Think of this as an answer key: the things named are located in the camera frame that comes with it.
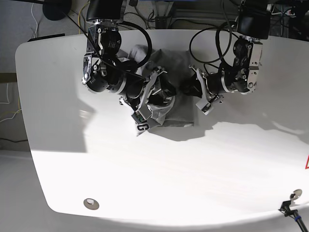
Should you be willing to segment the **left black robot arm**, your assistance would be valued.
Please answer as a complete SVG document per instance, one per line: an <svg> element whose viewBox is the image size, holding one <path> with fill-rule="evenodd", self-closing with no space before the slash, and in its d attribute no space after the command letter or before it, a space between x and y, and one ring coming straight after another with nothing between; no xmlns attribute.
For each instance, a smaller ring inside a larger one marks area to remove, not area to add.
<svg viewBox="0 0 309 232"><path fill-rule="evenodd" d="M268 39L272 4L268 0L243 0L238 6L238 18L230 21L223 11L224 23L217 26L215 45L218 58L201 61L203 65L220 62L218 71L208 73L190 66L194 75L182 85L187 96L199 98L196 107L207 115L225 93L242 95L256 89L262 55L262 40Z"/></svg>

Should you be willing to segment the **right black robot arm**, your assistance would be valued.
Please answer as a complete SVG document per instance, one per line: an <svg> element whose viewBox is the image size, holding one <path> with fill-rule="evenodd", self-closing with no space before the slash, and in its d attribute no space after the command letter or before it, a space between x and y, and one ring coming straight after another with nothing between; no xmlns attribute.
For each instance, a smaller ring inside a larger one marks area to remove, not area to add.
<svg viewBox="0 0 309 232"><path fill-rule="evenodd" d="M172 105L176 89L166 79L164 68L157 66L142 76L138 68L149 61L152 40L142 27L124 20L126 1L91 0L86 20L91 23L83 34L87 38L83 61L82 84L94 93L108 90L120 96L121 105L128 107L136 124L145 123L155 114L155 108ZM122 44L119 26L139 30L147 42L147 51L141 61L121 61L118 52Z"/></svg>

